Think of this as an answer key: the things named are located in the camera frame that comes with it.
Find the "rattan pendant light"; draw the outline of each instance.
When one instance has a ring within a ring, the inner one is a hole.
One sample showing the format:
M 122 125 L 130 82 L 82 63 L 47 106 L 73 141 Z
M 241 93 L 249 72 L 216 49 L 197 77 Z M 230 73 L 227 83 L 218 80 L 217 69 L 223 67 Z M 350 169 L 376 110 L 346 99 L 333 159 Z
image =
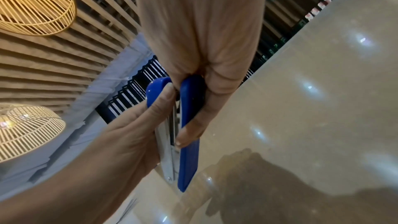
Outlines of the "rattan pendant light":
M 0 103 L 0 163 L 48 143 L 64 128 L 65 122 L 48 108 Z
M 75 0 L 0 0 L 0 29 L 18 34 L 56 34 L 75 17 Z

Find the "stapler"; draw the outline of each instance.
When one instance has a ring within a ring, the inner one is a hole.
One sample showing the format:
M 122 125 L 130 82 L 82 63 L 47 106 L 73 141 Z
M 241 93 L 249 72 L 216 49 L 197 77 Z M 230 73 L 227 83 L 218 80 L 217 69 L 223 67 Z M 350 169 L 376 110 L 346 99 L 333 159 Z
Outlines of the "stapler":
M 148 85 L 146 89 L 148 107 L 170 82 L 170 77 L 165 77 L 155 79 Z M 169 183 L 177 180 L 181 192 L 187 189 L 198 169 L 199 139 L 179 150 L 175 147 L 175 137 L 202 108 L 205 91 L 206 84 L 200 75 L 192 75 L 185 79 L 180 88 L 179 113 L 176 101 L 171 115 L 155 130 L 164 179 Z

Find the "skin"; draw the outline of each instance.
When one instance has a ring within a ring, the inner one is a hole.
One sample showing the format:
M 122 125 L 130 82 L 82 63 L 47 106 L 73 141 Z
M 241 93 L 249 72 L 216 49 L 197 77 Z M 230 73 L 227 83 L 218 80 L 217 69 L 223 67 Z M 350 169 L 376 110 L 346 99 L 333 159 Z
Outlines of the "skin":
M 189 75 L 207 84 L 202 110 L 176 138 L 198 139 L 239 87 L 255 54 L 265 0 L 137 0 L 145 38 L 178 89 Z
M 144 101 L 125 111 L 65 169 L 1 202 L 0 223 L 104 223 L 160 162 L 154 129 L 175 96 L 170 84 L 149 109 Z

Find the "glossy surface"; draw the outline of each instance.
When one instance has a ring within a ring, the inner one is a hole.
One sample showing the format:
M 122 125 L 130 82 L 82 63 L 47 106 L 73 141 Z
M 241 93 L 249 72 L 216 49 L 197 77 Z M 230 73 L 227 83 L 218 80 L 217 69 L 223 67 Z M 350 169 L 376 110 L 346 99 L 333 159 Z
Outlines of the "glossy surface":
M 398 12 L 335 0 L 233 95 L 182 194 L 156 172 L 141 223 L 397 223 Z

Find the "blue object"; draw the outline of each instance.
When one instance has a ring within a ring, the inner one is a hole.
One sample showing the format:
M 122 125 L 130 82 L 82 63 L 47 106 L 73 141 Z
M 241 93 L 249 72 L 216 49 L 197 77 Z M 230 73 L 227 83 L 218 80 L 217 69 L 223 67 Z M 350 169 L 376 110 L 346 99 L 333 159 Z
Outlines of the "blue object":
M 148 85 L 146 89 L 148 107 L 154 103 L 169 82 L 171 82 L 170 77 L 158 78 Z M 206 84 L 200 75 L 192 75 L 182 82 L 180 88 L 181 127 L 189 123 L 203 107 L 205 91 Z M 185 192 L 195 175 L 198 169 L 198 160 L 199 139 L 181 149 L 177 184 L 181 192 Z

